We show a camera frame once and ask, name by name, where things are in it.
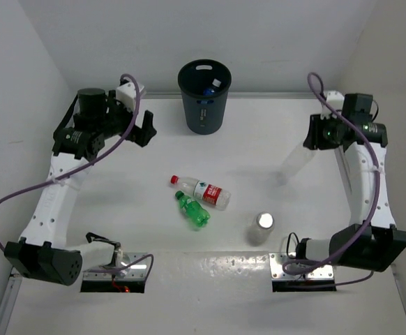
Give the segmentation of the clear bottle blue cap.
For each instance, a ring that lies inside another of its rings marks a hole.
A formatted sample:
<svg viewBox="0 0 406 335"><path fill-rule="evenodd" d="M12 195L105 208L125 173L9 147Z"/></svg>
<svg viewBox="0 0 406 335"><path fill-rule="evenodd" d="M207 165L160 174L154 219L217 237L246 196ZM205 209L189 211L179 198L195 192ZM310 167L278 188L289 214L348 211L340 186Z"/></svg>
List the clear bottle blue cap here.
<svg viewBox="0 0 406 335"><path fill-rule="evenodd" d="M315 157L316 151L309 150L300 142L278 168L277 182L283 186L296 176Z"/></svg>

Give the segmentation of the blue label water bottle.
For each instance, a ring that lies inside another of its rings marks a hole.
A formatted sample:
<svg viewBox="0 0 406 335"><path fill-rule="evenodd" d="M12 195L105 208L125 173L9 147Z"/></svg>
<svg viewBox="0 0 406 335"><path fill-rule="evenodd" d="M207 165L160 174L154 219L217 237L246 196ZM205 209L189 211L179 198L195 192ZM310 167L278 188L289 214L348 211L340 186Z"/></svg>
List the blue label water bottle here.
<svg viewBox="0 0 406 335"><path fill-rule="evenodd" d="M217 80L216 78L213 79L213 82L204 89L203 95L204 96L213 96L214 94L220 91L221 81Z"/></svg>

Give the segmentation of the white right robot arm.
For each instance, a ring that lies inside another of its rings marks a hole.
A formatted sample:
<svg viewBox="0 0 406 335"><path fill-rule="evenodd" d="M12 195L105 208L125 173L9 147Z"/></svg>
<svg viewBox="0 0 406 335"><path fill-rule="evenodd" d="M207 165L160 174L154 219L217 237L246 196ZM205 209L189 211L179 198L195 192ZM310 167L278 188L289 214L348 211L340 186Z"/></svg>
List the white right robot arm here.
<svg viewBox="0 0 406 335"><path fill-rule="evenodd" d="M329 91L323 97L354 128L322 110L310 116L303 146L335 151L351 218L345 229L329 239L302 239L296 257L321 262L341 251L332 265L383 272L406 248L406 231L396 227L387 196L386 126L374 121L369 94Z"/></svg>

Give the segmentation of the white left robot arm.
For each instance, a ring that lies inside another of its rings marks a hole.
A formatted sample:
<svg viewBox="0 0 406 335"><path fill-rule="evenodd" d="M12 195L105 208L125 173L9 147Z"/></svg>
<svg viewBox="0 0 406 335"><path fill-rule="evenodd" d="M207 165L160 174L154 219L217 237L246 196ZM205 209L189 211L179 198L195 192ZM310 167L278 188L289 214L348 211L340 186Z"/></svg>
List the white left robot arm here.
<svg viewBox="0 0 406 335"><path fill-rule="evenodd" d="M131 269L149 270L159 250L247 251L247 229L263 211L284 228L309 224L323 165L290 186L282 185L278 168L301 147L316 101L232 99L211 135L189 130L176 99L143 106L144 122L156 130L147 146L123 141L94 165L72 154L52 157L47 186L16 247L56 260L66 285L87 271L121 289L122 278ZM196 226L179 206L173 175L230 192L227 208L209 205L208 223Z"/></svg>

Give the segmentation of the red label clear bottle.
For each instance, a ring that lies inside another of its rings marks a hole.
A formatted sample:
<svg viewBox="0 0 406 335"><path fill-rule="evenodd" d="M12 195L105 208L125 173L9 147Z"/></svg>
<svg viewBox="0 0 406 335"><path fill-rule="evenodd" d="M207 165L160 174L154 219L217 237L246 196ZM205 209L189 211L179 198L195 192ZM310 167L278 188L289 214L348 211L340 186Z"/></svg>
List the red label clear bottle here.
<svg viewBox="0 0 406 335"><path fill-rule="evenodd" d="M219 210L225 210L230 203L231 193L229 191L208 182L176 175L171 177L170 182L185 194L202 200Z"/></svg>

